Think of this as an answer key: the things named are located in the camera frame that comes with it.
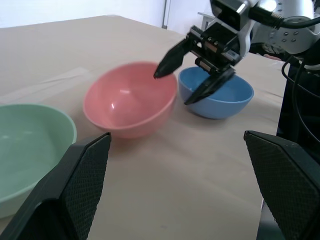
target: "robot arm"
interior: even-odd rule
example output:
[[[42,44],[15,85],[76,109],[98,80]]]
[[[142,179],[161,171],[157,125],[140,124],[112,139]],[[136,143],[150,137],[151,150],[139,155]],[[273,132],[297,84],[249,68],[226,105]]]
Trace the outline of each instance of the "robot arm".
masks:
[[[154,77],[173,73],[188,52],[210,74],[185,102],[196,103],[217,91],[235,74],[233,66],[249,52],[251,43],[264,43],[303,60],[320,38],[320,24],[298,26],[315,18],[312,0],[210,0],[216,19],[202,31],[196,26],[160,62]],[[309,60],[305,68],[320,70]]]

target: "blue bowl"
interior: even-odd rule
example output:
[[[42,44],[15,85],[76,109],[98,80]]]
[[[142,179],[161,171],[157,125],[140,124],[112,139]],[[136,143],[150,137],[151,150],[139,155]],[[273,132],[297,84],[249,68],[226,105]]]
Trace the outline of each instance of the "blue bowl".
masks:
[[[209,74],[200,67],[189,67],[179,74],[179,92],[185,102]],[[225,119],[241,112],[254,96],[254,90],[239,76],[234,76],[209,97],[187,107],[194,113],[210,118]]]

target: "bowl rim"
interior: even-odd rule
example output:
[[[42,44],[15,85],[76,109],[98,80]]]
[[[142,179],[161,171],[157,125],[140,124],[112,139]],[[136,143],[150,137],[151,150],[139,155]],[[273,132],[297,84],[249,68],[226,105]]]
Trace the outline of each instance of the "bowl rim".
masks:
[[[73,130],[73,139],[72,139],[72,144],[74,144],[76,141],[77,141],[77,128],[76,128],[76,125],[75,125],[75,122],[72,120],[72,118],[66,114],[65,112],[53,107],[53,106],[48,106],[48,105],[45,105],[45,104],[37,104],[37,103],[14,103],[14,104],[4,104],[4,105],[0,105],[0,109],[2,108],[6,108],[6,107],[13,107],[13,106],[33,106],[33,107],[41,107],[41,108],[47,108],[47,109],[51,109],[55,112],[58,112],[60,114],[62,114],[63,116],[65,116],[69,122],[71,123],[72,125],[72,130]],[[38,181],[34,182],[33,184],[29,185],[29,186],[26,186],[22,189],[20,189],[19,191],[16,191],[14,193],[11,193],[7,196],[4,196],[4,197],[0,197],[0,204],[1,203],[5,203],[7,201],[10,201],[11,199],[14,199],[30,190],[32,190],[37,184],[38,182],[41,180],[39,179]]]
[[[184,88],[186,88],[186,89],[188,89],[188,90],[190,90],[190,91],[192,92],[192,89],[191,89],[190,87],[188,87],[188,86],[181,80],[181,74],[182,74],[182,72],[185,71],[185,70],[188,70],[188,69],[201,69],[201,68],[198,67],[198,66],[187,67],[187,68],[183,69],[183,70],[179,73],[179,75],[178,75],[178,81],[179,81],[179,83],[180,83]],[[242,100],[242,101],[222,101],[222,100],[210,98],[210,97],[211,97],[211,95],[210,95],[210,96],[206,97],[205,99],[206,99],[206,100],[213,101],[213,102],[224,103],[224,104],[242,104],[242,103],[246,103],[246,102],[250,101],[250,100],[254,97],[254,95],[255,95],[254,88],[253,88],[246,80],[244,80],[242,77],[240,77],[240,76],[238,76],[238,75],[235,75],[235,76],[238,77],[238,78],[240,78],[240,79],[242,79],[242,80],[250,87],[250,89],[251,89],[251,96],[250,96],[250,97],[248,97],[246,100]]]
[[[89,93],[91,92],[91,90],[93,89],[93,87],[98,84],[99,81],[101,81],[101,79],[109,74],[110,72],[113,72],[113,71],[116,71],[120,68],[123,68],[125,66],[129,66],[129,65],[134,65],[134,64],[152,64],[152,65],[158,65],[157,63],[155,62],[152,62],[152,61],[134,61],[134,62],[131,62],[131,63],[126,63],[126,64],[122,64],[120,66],[117,66],[115,68],[112,68],[110,70],[108,70],[107,72],[105,72],[103,75],[101,75],[91,86],[90,88],[88,89],[88,91],[86,92],[85,96],[84,96],[84,100],[83,100],[83,104],[82,104],[82,110],[83,110],[83,113],[85,115],[85,117],[91,122],[93,123],[94,125],[96,125],[97,127],[99,128],[102,128],[102,129],[106,129],[108,131],[113,131],[113,130],[128,130],[128,129],[133,129],[133,128],[136,128],[136,127],[140,127],[142,125],[145,125],[149,122],[151,122],[152,120],[156,119],[157,117],[159,117],[160,115],[162,115],[175,101],[176,97],[177,97],[177,91],[178,91],[178,80],[177,80],[177,77],[176,75],[174,75],[173,73],[172,74],[169,74],[168,76],[172,76],[173,77],[173,80],[175,82],[175,94],[173,96],[171,96],[171,98],[169,99],[169,101],[164,105],[164,107],[159,111],[157,112],[156,114],[146,118],[145,120],[143,121],[140,121],[138,123],[135,123],[135,124],[131,124],[131,125],[127,125],[127,126],[119,126],[119,127],[113,127],[113,126],[105,126],[105,125],[102,125],[102,124],[99,124],[99,123],[96,123],[95,121],[93,121],[87,111],[86,111],[86,108],[85,108],[85,102],[89,96]]]

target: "bowl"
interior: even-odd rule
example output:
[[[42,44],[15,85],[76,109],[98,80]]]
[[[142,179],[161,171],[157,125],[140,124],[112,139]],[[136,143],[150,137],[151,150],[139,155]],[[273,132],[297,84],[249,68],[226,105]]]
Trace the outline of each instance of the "bowl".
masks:
[[[0,218],[17,212],[76,138],[72,119],[55,108],[0,106]]]
[[[179,74],[179,93],[185,102],[209,74],[200,67],[190,67]],[[209,119],[226,119],[238,114],[250,102],[254,90],[239,76],[227,81],[218,91],[187,108]]]
[[[178,88],[173,74],[154,79],[157,66],[134,62],[105,73],[85,95],[85,116],[113,137],[132,139],[154,133],[170,116]]]

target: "textured black panel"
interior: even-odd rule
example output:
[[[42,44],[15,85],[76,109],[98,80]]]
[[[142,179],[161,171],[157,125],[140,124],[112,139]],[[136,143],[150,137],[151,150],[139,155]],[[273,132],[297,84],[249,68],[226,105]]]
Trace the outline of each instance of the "textured black panel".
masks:
[[[85,240],[100,200],[111,136],[84,139],[34,187],[0,240]]]
[[[244,139],[261,194],[285,239],[308,239],[319,217],[319,166],[291,141],[255,132]]]
[[[91,145],[62,194],[79,240],[86,240],[99,203],[107,167],[108,142]]]

